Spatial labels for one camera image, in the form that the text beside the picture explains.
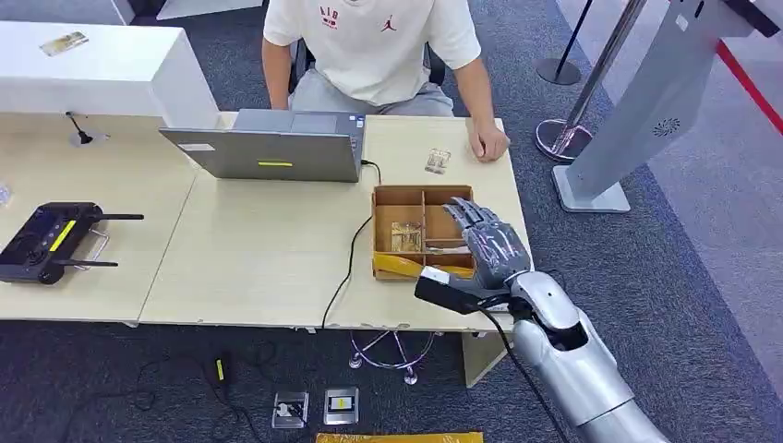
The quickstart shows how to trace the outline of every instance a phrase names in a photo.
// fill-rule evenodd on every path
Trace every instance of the gray pants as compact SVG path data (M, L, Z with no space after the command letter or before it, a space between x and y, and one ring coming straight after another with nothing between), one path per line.
M288 104L289 108L294 111L454 116L452 111L454 102L446 97L440 86L435 83L425 83L411 100L374 106L343 94L315 69L308 70L299 80L296 90L288 98Z

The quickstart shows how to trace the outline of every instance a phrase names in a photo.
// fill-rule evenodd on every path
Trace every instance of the light wood tabletop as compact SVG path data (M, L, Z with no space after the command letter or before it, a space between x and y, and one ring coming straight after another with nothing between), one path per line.
M118 268L72 269L53 286L0 282L0 318L139 318L196 170L158 134L160 118L80 123L111 137L75 148L68 143L74 128L63 115L0 114L0 182L12 192L0 207L0 246L50 201L91 201L105 212L138 213L145 220L101 223L110 240L100 259L116 261ZM89 246L77 258L86 257Z
M223 113L227 126L234 117ZM468 123L369 116L363 156L380 165L384 185L472 186L475 201L527 245L509 156L478 162ZM452 154L445 174L425 171L431 149ZM199 171L140 322L319 327L377 184L370 167L355 185L218 180ZM411 282L376 281L371 238L370 223L357 238L353 277L331 307L328 328L494 330L480 314L460 316L416 299ZM511 318L500 319L510 330Z

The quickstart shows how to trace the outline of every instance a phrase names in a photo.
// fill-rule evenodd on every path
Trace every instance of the dark blue carpet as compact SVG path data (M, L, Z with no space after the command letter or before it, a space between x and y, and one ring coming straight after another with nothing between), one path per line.
M557 54L568 39L554 2L471 4L498 116L513 140L536 264L565 275L571 297L617 356L638 401L672 441L783 441L783 408L647 168L623 182L633 207L627 215L560 209L552 163L531 142L535 125L564 116L578 92L549 85L531 67L537 58ZM268 105L259 64L263 15L257 8L164 23L186 28L224 110ZM136 23L155 24L147 18ZM574 57L586 71L578 48ZM451 78L445 89L456 96ZM609 111L601 92L587 124L598 127ZM457 112L464 114L460 103ZM343 331L310 336L271 329L7 322L0 324L0 440L57 441L76 405L93 392L132 389L142 363L161 355L188 354L206 363L230 349L250 358L268 352L271 342L278 353L263 370L275 383L239 364L233 389L235 403L248 408L266 441L292 435L269 429L275 390L308 389L314 426L324 429L317 425L320 397L325 388L342 384L362 391L361 423L343 429L350 432L482 430L489 442L557 439L508 361L476 388L463 387L456 335L437 340L418 370L419 384L407 387L398 373L348 369ZM90 403L76 415L69 441L210 441L212 422L225 408L198 372L188 361L161 365L142 379L143 387L159 391L150 411L135 409L128 399ZM252 441L246 425L236 441Z

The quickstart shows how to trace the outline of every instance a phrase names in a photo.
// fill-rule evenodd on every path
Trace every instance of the white t-shirt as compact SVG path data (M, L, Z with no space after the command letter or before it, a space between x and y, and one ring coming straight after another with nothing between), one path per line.
M270 0L264 38L304 38L331 84L376 106L411 99L428 80L425 42L451 69L481 53L467 0Z

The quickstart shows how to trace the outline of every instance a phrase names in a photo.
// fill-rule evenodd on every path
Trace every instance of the chair wheel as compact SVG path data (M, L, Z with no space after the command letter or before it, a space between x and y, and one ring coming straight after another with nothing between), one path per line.
M354 355L351 357L351 360L348 360L348 365L351 366L351 369L358 369L362 367L362 357Z
M418 381L418 376L416 375L415 372L414 373L405 373L405 384L413 386L413 385L416 384L417 381Z

